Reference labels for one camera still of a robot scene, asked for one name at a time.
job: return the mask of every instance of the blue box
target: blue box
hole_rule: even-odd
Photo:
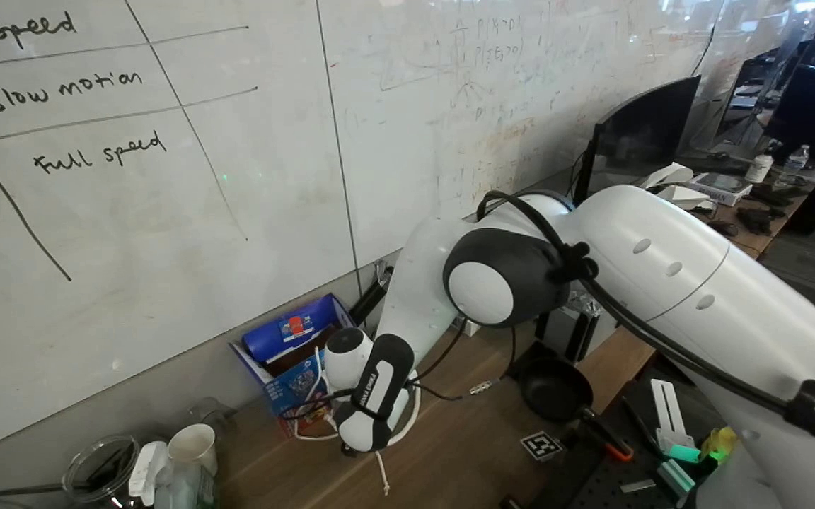
[[[319,333],[351,324],[344,301],[334,293],[325,293],[247,330],[233,347],[263,383],[273,412],[297,415],[308,399],[324,399],[328,393],[325,383],[318,383]]]

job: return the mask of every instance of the table surface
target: table surface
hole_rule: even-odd
[[[772,221],[772,234],[750,234],[745,225],[734,238],[747,253],[762,256],[786,217]],[[461,400],[424,395],[410,434],[385,448],[390,491],[375,454],[344,454],[338,441],[304,444],[283,430],[267,400],[253,400],[230,419],[220,446],[220,497],[230,509],[249,506],[499,506],[508,495],[535,501],[554,465],[535,464],[520,439],[551,424],[533,415],[513,379],[501,379],[513,349],[509,330],[482,330],[465,335],[455,349],[428,376],[441,393],[468,393],[479,381],[492,390]],[[533,344],[533,328],[519,330],[519,349]],[[653,347],[628,330],[615,330],[578,366],[595,386],[595,410],[631,381]]]

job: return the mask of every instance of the wall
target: wall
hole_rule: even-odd
[[[642,6],[659,6],[663,16],[683,19],[690,26],[713,29],[717,33],[727,33],[717,38],[701,61],[706,88],[696,102],[696,119],[690,122],[690,143],[711,140],[713,133],[713,113],[727,96],[727,88],[741,65],[745,55],[762,53],[789,30],[802,30],[805,16],[789,10],[786,0],[642,0]],[[617,19],[621,7],[612,0],[590,0],[573,2],[570,7],[581,7],[581,19],[587,23],[584,30],[617,30],[622,23]],[[651,47],[653,65],[663,65],[666,55],[676,58],[676,33],[651,33],[658,45]],[[574,65],[566,71],[564,79],[587,82],[595,67]],[[612,103],[622,102],[625,94],[615,89],[597,96],[597,108],[608,111]],[[554,133],[570,133],[564,137],[570,146],[559,149],[564,156],[574,156],[584,146],[587,136],[578,126],[581,119],[554,119]],[[318,292],[338,292],[345,301],[353,301],[359,293],[358,273],[349,273],[338,283],[328,283]],[[127,430],[140,430],[148,424],[169,426],[178,422],[184,407],[192,407],[203,395],[219,399],[220,403],[240,407],[247,399],[259,395],[254,381],[230,354],[227,341],[240,333],[240,328],[220,333],[201,347],[192,347],[177,358],[161,361],[158,366],[127,379],[66,412],[56,412],[5,441],[0,441],[0,485],[12,484],[39,484],[55,480],[72,453],[89,446],[103,434],[117,434]]]

